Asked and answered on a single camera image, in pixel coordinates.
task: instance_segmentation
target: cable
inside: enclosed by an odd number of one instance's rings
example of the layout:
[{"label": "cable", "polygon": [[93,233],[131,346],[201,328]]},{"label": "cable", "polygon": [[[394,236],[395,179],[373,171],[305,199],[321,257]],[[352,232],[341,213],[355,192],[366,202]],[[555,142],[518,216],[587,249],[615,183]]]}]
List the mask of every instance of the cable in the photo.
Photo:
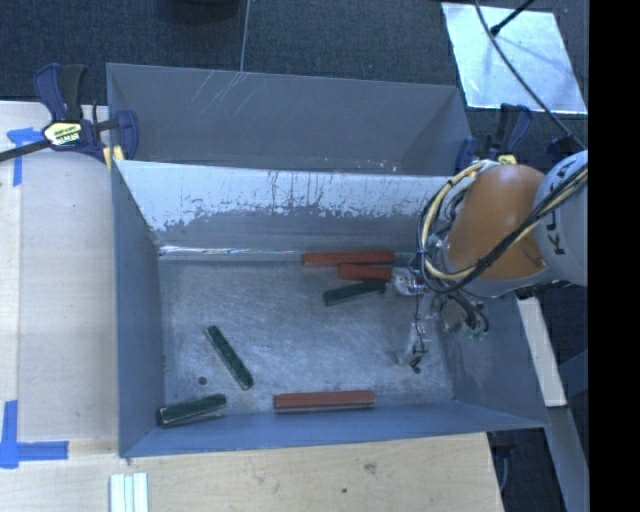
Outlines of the cable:
[{"label": "cable", "polygon": [[478,3],[478,0],[474,0],[474,5],[476,8],[476,12],[478,13],[478,18],[480,19],[480,23],[482,24],[482,28],[484,29],[484,31],[487,33],[487,36],[489,37],[489,40],[491,41],[491,44],[493,45],[493,47],[496,49],[496,51],[498,52],[498,54],[500,55],[500,57],[502,58],[502,60],[504,61],[504,63],[507,65],[507,67],[511,70],[511,72],[513,73],[513,76],[516,77],[516,79],[518,80],[518,82],[520,82],[520,84],[522,85],[522,87],[525,88],[525,90],[531,95],[531,97],[534,99],[534,101],[540,106],[540,108],[542,108],[542,110],[544,110],[544,112],[550,117],[550,119],[556,123],[556,125],[558,125],[558,127],[565,133],[565,135],[567,137],[570,137],[579,147],[580,149],[586,149],[586,146],[584,145],[584,143],[582,143],[582,141],[580,141],[572,132],[571,130],[569,130],[564,123],[562,123],[562,121],[560,121],[560,119],[557,118],[557,116],[555,116],[553,114],[553,112],[551,112],[551,110],[549,109],[549,107],[547,107],[547,105],[545,105],[545,103],[538,97],[538,95],[531,89],[531,87],[529,87],[529,85],[524,81],[524,79],[522,78],[522,76],[520,75],[520,73],[518,73],[518,71],[513,67],[513,64],[511,64],[511,62],[509,61],[509,59],[507,58],[507,56],[504,54],[504,52],[502,51],[502,48],[500,48],[500,46],[498,45],[498,43],[495,40],[495,37],[493,36],[493,34],[491,33],[491,29],[489,28],[489,25],[487,24],[486,20],[484,19],[484,15],[482,14],[482,10],[480,9],[480,4]]}]

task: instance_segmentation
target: blue clamp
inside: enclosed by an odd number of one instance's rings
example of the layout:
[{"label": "blue clamp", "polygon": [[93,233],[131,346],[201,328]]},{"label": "blue clamp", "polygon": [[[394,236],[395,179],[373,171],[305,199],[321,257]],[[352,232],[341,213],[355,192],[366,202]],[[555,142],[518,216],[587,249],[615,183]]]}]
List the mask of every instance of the blue clamp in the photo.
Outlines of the blue clamp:
[{"label": "blue clamp", "polygon": [[106,145],[100,133],[119,130],[118,143],[124,157],[131,160],[138,149],[138,124],[131,110],[119,110],[113,119],[98,122],[93,107],[93,122],[83,118],[79,89],[86,68],[81,65],[49,64],[34,76],[33,86],[51,114],[51,122],[42,129],[40,140],[0,153],[0,162],[18,158],[34,151],[50,148],[54,151],[75,151],[106,163]]},{"label": "blue clamp", "polygon": [[529,133],[533,122],[533,114],[524,105],[500,105],[500,120],[495,137],[487,136],[484,154],[479,156],[478,139],[466,137],[458,150],[456,172],[469,167],[478,159],[497,160],[501,155],[512,154]]},{"label": "blue clamp", "polygon": [[15,469],[23,461],[68,459],[69,441],[20,443],[17,441],[18,401],[4,404],[2,440],[0,441],[0,468]]}]

